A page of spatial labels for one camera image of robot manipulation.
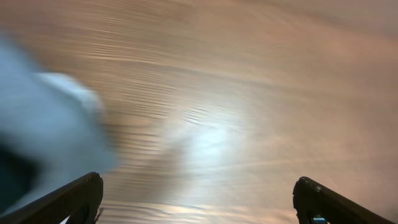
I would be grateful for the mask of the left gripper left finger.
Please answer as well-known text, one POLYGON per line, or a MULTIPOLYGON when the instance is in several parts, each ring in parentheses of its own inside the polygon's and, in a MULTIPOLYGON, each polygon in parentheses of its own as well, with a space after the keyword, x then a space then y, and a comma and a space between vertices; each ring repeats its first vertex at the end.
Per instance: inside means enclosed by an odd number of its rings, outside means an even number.
POLYGON ((90 172, 1 217, 4 224, 95 224, 102 214, 103 179, 90 172))

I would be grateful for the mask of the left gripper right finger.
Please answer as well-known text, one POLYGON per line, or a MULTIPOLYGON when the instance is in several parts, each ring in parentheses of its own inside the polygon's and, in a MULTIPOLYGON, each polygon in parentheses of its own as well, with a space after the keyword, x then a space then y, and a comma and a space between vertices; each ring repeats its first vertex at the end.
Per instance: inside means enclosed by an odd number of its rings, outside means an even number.
POLYGON ((308 177, 296 182, 293 206, 300 224, 395 224, 308 177))

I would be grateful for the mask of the grey folded shorts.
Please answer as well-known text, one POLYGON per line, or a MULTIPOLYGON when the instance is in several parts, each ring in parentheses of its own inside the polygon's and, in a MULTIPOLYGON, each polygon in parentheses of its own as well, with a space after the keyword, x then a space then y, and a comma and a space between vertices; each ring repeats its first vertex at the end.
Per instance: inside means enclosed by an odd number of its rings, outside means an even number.
POLYGON ((1 144, 37 170, 32 188, 6 207, 11 213, 118 160, 98 122, 101 104, 74 79, 44 70, 1 37, 1 144))

